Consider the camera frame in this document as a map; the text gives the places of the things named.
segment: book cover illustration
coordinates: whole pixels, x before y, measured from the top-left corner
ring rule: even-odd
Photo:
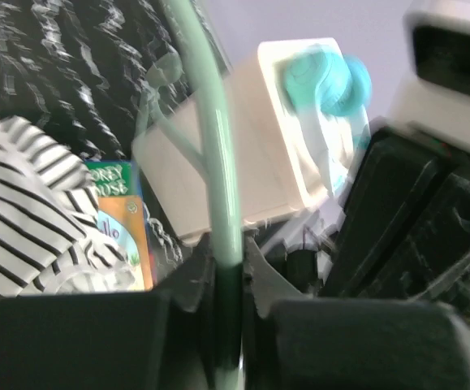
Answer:
[[[87,162],[99,196],[97,227],[112,237],[127,253],[136,283],[133,290],[150,290],[155,268],[149,251],[148,234],[140,190],[132,185],[129,162]]]

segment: striped cloth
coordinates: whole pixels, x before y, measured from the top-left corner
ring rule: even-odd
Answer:
[[[97,230],[84,163],[25,119],[0,122],[0,297],[126,290],[125,259]]]

